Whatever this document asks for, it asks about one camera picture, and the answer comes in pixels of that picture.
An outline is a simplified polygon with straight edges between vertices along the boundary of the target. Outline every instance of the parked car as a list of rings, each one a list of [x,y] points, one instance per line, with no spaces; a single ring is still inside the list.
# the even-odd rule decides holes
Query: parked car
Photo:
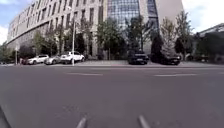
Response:
[[[129,51],[128,63],[129,64],[147,64],[149,57],[143,51]]]
[[[177,54],[151,54],[151,61],[154,63],[164,64],[164,65],[179,65],[181,57]]]
[[[61,62],[60,56],[53,56],[53,57],[47,58],[44,61],[44,64],[55,65],[55,64],[59,64],[60,62]]]
[[[69,52],[67,54],[62,55],[60,58],[61,63],[63,64],[71,64],[73,59],[75,62],[84,61],[85,56],[75,51],[74,55],[72,54],[72,52]]]
[[[22,59],[21,60],[21,64],[22,65],[28,65],[29,64],[29,61],[28,61],[29,59],[27,59],[27,58],[25,58],[25,59]]]
[[[35,64],[39,64],[39,63],[44,63],[44,61],[48,58],[49,58],[48,55],[39,55],[39,56],[29,59],[28,64],[35,65]]]

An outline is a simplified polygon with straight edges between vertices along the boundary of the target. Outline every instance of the lamp post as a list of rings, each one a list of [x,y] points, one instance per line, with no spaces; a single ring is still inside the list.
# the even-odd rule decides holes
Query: lamp post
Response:
[[[76,36],[76,22],[75,22],[75,16],[73,16],[73,21],[74,21],[74,25],[73,25],[73,34],[72,34],[72,66],[75,66],[75,60],[74,60],[74,53],[75,53],[75,36]]]
[[[20,45],[18,43],[16,43],[16,47],[15,47],[15,65],[18,64],[18,62],[17,62],[17,60],[18,60],[17,59],[17,57],[18,57],[17,53],[19,51],[19,48],[20,48]]]

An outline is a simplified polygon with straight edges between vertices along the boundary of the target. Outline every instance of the asphalt road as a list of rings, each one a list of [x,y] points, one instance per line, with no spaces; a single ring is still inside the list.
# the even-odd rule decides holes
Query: asphalt road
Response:
[[[223,128],[224,68],[0,67],[12,128]]]

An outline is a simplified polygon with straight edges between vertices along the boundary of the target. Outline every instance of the building facade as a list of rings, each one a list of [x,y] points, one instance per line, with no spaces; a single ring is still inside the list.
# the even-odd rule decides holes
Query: building facade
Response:
[[[200,37],[204,37],[207,33],[213,33],[213,32],[224,32],[224,23],[218,24],[214,27],[208,28],[206,30],[203,30],[201,32],[198,32]]]
[[[119,26],[124,27],[126,19],[139,15],[144,22],[154,22],[154,27],[159,28],[165,17],[174,21],[181,11],[181,0],[34,0],[10,23],[8,47],[31,43],[37,30],[45,35],[50,26],[55,28],[61,24],[66,28],[73,18],[78,23],[81,18],[92,22],[93,32],[97,30],[97,24],[107,18],[116,19]],[[150,42],[144,48],[150,52]],[[91,50],[95,56],[96,43]]]

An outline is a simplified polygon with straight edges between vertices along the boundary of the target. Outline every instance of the blue sky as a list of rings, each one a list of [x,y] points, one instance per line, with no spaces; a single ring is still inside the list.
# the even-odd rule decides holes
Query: blue sky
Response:
[[[0,44],[6,41],[9,22],[32,0],[0,0]],[[224,22],[224,0],[182,0],[194,32]]]

